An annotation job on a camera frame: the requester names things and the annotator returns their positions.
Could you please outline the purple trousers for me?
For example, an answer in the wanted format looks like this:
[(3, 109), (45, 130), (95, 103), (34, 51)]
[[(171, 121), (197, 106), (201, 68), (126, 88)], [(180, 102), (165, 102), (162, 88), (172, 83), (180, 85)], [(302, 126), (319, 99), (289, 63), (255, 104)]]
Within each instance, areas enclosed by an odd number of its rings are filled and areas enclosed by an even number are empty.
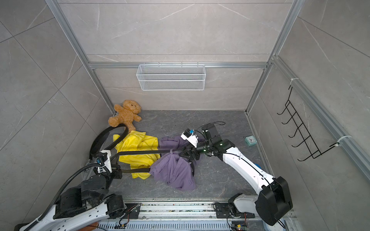
[(170, 150), (153, 163), (149, 173), (154, 180), (166, 183), (168, 186), (182, 191), (191, 191), (196, 188), (194, 179), (194, 165), (187, 159), (180, 157), (179, 153), (189, 141), (181, 138), (163, 137), (159, 141), (159, 149)]

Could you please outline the yellow trousers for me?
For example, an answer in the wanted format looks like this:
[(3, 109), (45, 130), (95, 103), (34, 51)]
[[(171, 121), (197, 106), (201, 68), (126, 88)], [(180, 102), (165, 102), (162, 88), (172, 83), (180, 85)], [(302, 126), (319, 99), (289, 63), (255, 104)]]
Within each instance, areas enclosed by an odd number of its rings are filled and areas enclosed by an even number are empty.
[[(131, 131), (120, 143), (115, 146), (117, 152), (154, 151), (158, 150), (157, 137), (148, 136), (145, 132)], [(129, 164), (131, 169), (149, 168), (161, 157), (160, 154), (120, 156), (119, 161)]]

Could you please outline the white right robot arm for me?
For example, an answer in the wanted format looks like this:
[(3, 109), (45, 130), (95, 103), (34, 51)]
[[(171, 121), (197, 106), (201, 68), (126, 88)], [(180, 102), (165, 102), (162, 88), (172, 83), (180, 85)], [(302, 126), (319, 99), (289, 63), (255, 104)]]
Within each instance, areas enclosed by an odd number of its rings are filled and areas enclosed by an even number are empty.
[(256, 196), (239, 194), (231, 198), (231, 215), (242, 213), (258, 215), (269, 230), (286, 230), (283, 217), (293, 208), (287, 181), (282, 177), (263, 171), (250, 161), (234, 143), (222, 139), (213, 123), (201, 127), (201, 131), (186, 129), (181, 138), (189, 144), (180, 156), (190, 161), (199, 160), (201, 155), (217, 157), (236, 170), (254, 189)]

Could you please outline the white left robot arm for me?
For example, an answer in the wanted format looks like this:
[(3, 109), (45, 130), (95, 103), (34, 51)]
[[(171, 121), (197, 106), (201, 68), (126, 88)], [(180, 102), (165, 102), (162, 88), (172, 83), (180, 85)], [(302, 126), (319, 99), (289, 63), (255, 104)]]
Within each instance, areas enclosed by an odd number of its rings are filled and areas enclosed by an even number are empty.
[(113, 165), (111, 173), (96, 173), (78, 186), (67, 188), (77, 176), (73, 174), (57, 192), (45, 212), (30, 223), (15, 226), (16, 231), (77, 231), (95, 228), (103, 219), (126, 216), (127, 206), (121, 195), (108, 194), (114, 179), (123, 171)]

